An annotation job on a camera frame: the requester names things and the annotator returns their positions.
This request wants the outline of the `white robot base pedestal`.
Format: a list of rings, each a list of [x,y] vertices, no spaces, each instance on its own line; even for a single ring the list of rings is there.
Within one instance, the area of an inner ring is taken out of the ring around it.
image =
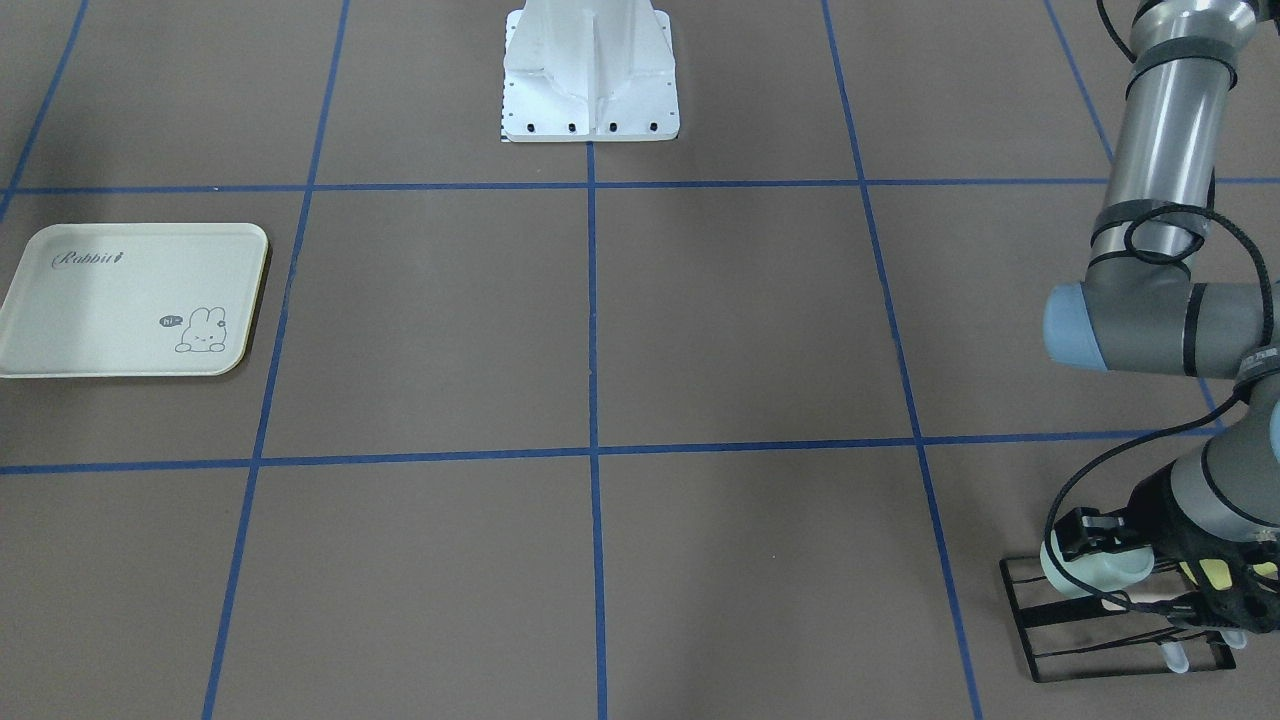
[[[652,3],[526,1],[504,31],[502,141],[678,137],[672,22]]]

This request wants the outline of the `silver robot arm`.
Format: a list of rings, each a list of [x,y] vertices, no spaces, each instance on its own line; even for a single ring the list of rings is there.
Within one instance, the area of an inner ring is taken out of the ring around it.
[[[1088,461],[1055,496],[1046,577],[1185,629],[1277,629],[1277,287],[1260,246],[1216,209],[1216,149],[1239,60],[1275,1],[1146,1],[1121,50],[1125,114],[1083,281],[1046,304],[1062,365],[1229,379],[1196,420]],[[1243,418],[1140,480],[1115,511],[1064,510],[1101,464],[1156,439]]]

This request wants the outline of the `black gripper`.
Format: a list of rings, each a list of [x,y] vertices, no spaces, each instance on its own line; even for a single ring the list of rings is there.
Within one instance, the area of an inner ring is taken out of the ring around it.
[[[1235,542],[1202,530],[1172,496],[1170,465],[1140,482],[1124,511],[1071,509],[1053,524],[1061,561],[1094,553],[1121,553],[1149,547],[1160,562],[1219,559],[1231,568],[1233,585],[1202,585],[1169,602],[1166,619],[1181,629],[1271,633],[1279,625],[1277,582],[1265,580],[1251,566],[1277,562],[1275,539]]]

